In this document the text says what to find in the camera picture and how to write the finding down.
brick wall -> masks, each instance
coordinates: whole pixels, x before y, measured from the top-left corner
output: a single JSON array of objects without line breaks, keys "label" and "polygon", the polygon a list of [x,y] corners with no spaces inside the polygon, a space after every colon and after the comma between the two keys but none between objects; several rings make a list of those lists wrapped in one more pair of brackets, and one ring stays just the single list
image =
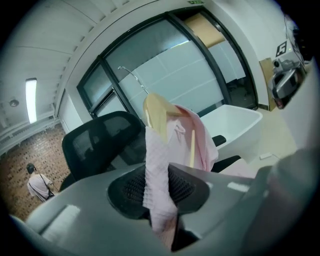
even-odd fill
[{"label": "brick wall", "polygon": [[63,151],[65,132],[58,124],[54,129],[37,133],[15,146],[0,158],[0,193],[10,214],[25,220],[41,204],[37,196],[31,197],[27,188],[28,163],[37,173],[44,174],[59,190],[70,173]]}]

white t-shirt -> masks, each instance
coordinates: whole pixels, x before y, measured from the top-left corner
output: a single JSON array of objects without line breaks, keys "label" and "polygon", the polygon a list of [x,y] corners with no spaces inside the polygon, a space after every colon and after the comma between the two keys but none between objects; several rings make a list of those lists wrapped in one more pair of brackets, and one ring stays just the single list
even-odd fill
[{"label": "white t-shirt", "polygon": [[41,201],[46,201],[49,196],[49,190],[45,184],[52,184],[52,182],[43,174],[36,174],[29,178],[27,187],[31,196],[38,196]]}]

person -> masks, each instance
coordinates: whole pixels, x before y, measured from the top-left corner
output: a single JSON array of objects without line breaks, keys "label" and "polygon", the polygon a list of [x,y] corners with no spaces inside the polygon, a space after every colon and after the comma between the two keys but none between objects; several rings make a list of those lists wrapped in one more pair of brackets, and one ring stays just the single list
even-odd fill
[{"label": "person", "polygon": [[27,187],[32,197],[37,196],[45,202],[55,196],[52,181],[43,174],[36,174],[37,169],[33,163],[28,163],[26,170],[30,174]]}]

gray plastic surface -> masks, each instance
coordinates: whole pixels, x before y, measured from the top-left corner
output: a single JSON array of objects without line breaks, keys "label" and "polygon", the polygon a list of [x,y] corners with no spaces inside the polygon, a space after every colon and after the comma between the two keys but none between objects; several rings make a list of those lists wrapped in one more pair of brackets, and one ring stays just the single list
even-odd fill
[{"label": "gray plastic surface", "polygon": [[[43,232],[65,206],[73,205],[80,212],[57,244],[67,252],[79,256],[172,254],[152,231],[147,220],[128,219],[108,201],[109,184],[141,165],[143,163],[77,181],[38,207],[26,224],[37,232]],[[181,218],[185,229],[201,239],[175,254],[205,256],[215,252],[217,255],[238,255],[241,237],[245,235],[261,204],[263,191],[258,189],[248,200],[242,200],[246,193],[227,185],[234,182],[250,186],[256,180],[174,165],[211,187],[210,196],[203,207]],[[257,181],[265,184],[266,177]]]}]

pink cloth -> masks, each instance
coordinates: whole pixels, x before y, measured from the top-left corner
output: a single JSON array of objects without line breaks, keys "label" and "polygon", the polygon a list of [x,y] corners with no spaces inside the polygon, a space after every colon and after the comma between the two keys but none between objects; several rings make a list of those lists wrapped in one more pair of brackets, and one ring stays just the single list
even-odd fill
[{"label": "pink cloth", "polygon": [[169,194],[169,163],[188,166],[192,130],[195,131],[194,168],[210,172],[218,150],[199,116],[182,107],[188,116],[167,118],[167,139],[152,128],[145,128],[145,189],[143,206],[150,209],[151,225],[154,232],[171,248],[174,240],[178,209]]}]

